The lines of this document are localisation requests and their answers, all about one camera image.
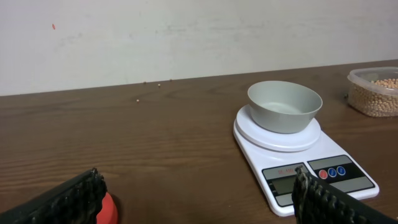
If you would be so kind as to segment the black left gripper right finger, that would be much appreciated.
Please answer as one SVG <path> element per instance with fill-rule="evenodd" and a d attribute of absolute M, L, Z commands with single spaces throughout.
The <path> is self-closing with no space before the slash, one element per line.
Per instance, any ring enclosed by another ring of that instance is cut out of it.
<path fill-rule="evenodd" d="M 303 166 L 295 171 L 292 201 L 297 224 L 397 224 L 397 220 L 305 172 Z"/>

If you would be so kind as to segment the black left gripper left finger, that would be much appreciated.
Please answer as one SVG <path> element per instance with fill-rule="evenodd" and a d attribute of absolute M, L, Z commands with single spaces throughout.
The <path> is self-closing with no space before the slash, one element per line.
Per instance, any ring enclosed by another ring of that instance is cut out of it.
<path fill-rule="evenodd" d="M 97 169 L 78 176 L 1 213 L 1 224 L 95 224 L 107 192 Z"/>

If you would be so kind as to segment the red plastic scoop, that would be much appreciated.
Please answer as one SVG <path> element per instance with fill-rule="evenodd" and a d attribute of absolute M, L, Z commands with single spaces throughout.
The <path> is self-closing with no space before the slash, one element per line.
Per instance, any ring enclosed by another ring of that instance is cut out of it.
<path fill-rule="evenodd" d="M 96 216 L 97 224 L 118 224 L 118 209 L 109 193 L 102 200 L 102 209 Z"/>

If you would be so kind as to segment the white digital kitchen scale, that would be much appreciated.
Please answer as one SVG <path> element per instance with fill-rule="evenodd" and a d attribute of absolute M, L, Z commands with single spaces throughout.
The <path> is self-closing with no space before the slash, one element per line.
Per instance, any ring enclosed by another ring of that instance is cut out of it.
<path fill-rule="evenodd" d="M 379 193 L 377 183 L 315 119 L 301 132 L 274 133 L 255 123 L 246 105 L 236 115 L 233 133 L 271 210 L 280 217 L 294 214 L 297 167 L 358 200 Z"/>

